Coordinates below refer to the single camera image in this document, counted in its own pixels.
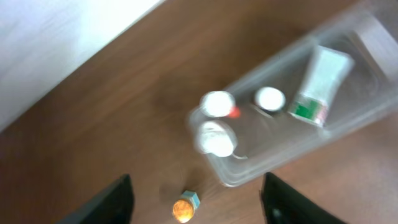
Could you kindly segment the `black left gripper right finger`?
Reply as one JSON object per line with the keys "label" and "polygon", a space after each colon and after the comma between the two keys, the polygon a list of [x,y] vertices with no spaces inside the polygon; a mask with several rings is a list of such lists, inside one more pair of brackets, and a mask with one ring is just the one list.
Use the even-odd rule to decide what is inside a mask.
{"label": "black left gripper right finger", "polygon": [[264,175],[261,202],[268,224],[345,224],[271,172]]}

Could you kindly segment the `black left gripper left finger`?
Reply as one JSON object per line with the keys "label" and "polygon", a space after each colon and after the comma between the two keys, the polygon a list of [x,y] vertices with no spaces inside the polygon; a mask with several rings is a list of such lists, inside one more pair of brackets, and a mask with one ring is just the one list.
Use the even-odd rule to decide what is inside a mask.
{"label": "black left gripper left finger", "polygon": [[131,177],[124,174],[57,223],[130,224],[133,211]]}

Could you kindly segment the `small gold-lidded balm jar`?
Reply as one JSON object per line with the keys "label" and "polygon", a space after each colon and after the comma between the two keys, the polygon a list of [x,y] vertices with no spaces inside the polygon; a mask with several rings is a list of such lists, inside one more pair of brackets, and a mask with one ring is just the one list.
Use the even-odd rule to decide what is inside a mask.
{"label": "small gold-lidded balm jar", "polygon": [[186,223],[193,218],[199,206],[200,199],[198,194],[194,191],[186,190],[173,204],[172,215],[179,223]]}

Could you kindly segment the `white lotion bottle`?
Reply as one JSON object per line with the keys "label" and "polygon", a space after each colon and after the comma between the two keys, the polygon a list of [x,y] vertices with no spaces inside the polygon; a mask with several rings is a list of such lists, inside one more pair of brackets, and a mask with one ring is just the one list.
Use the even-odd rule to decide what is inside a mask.
{"label": "white lotion bottle", "polygon": [[194,142],[200,152],[213,154],[216,157],[228,157],[234,154],[238,139],[225,122],[205,121],[195,131]]}

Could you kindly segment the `dark bottle with white cap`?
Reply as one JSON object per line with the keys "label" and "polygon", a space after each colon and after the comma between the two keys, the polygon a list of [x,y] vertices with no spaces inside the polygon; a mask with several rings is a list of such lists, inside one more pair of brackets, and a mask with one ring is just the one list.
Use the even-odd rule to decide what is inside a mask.
{"label": "dark bottle with white cap", "polygon": [[285,95],[278,89],[265,86],[254,94],[254,105],[269,115],[279,113],[286,103]]}

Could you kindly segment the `orange tube with white cap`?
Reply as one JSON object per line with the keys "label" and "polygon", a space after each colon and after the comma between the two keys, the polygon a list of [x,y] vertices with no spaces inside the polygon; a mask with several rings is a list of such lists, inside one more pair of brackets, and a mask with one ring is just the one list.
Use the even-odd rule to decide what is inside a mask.
{"label": "orange tube with white cap", "polygon": [[202,96],[199,108],[201,112],[211,118],[240,117],[241,111],[236,106],[233,95],[227,91],[210,91]]}

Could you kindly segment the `white green medicine box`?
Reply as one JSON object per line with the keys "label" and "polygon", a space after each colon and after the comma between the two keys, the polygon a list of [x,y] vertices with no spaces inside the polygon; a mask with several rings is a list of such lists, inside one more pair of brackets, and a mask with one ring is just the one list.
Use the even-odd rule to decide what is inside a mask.
{"label": "white green medicine box", "polygon": [[323,46],[315,47],[289,114],[322,127],[337,91],[353,67],[354,60],[349,54]]}

